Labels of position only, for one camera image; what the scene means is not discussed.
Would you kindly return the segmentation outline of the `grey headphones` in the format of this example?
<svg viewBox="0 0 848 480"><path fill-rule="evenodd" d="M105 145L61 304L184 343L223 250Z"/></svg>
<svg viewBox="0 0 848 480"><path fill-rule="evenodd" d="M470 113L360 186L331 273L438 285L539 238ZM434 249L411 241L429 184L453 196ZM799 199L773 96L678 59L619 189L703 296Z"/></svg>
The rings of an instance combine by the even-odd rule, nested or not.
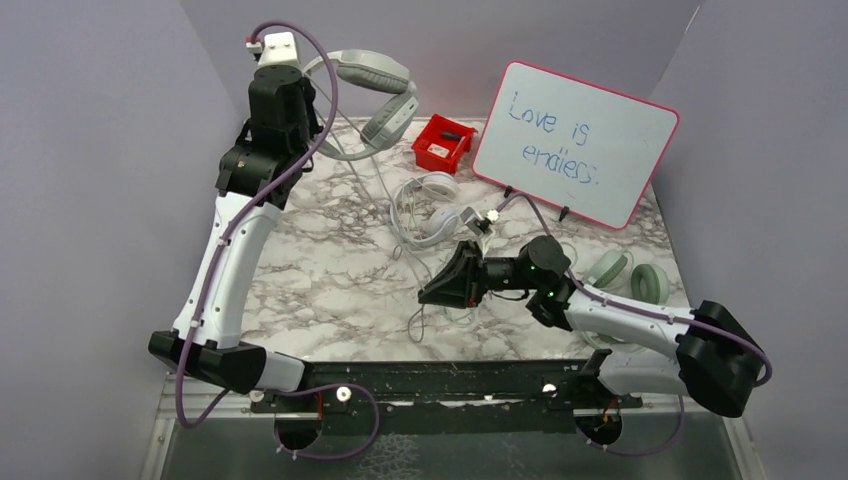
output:
<svg viewBox="0 0 848 480"><path fill-rule="evenodd" d="M346 91L357 95L354 105L363 108L369 100L372 111L359 125L359 149L343 152L330 140L325 140L318 151L334 160L355 162L396 145L419 108L418 91L411 70L383 53L344 49L330 52L326 60L314 57L302 71L310 77L329 67L335 70L339 80L348 85Z"/></svg>

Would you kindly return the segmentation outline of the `white headphones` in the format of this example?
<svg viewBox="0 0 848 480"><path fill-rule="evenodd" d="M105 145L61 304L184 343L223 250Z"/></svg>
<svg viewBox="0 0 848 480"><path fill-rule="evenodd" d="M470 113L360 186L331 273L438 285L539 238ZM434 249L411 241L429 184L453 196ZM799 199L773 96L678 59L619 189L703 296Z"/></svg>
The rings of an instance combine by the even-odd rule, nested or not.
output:
<svg viewBox="0 0 848 480"><path fill-rule="evenodd" d="M425 249L449 239L459 225L459 185L443 172L406 181L390 195L389 215L401 242Z"/></svg>

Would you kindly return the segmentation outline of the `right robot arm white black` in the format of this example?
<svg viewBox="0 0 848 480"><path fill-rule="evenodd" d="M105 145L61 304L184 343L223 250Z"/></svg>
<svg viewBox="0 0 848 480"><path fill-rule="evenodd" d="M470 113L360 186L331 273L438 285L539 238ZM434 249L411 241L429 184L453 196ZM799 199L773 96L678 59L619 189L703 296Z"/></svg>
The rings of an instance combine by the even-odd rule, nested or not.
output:
<svg viewBox="0 0 848 480"><path fill-rule="evenodd" d="M579 398L600 407L614 396L688 397L708 411L740 417L754 389L773 375L764 350L721 304L669 307L604 292L575 279L561 244L537 236L514 257L485 256L461 241L417 299L452 309L477 307L489 292L529 295L531 316L549 328L595 332L639 346L613 349L577 380Z"/></svg>

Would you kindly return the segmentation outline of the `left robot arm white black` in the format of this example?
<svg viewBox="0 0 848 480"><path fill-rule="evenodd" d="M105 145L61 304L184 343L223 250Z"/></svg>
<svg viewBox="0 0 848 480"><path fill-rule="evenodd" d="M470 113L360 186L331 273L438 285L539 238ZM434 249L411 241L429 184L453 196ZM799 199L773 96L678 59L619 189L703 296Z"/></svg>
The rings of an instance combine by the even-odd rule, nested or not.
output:
<svg viewBox="0 0 848 480"><path fill-rule="evenodd" d="M315 90L300 69L261 67L248 87L250 116L219 162L213 227L190 295L148 351L196 379L246 394L276 390L298 411L314 384L301 359L241 339L246 297L266 240L301 178L296 163L319 127Z"/></svg>

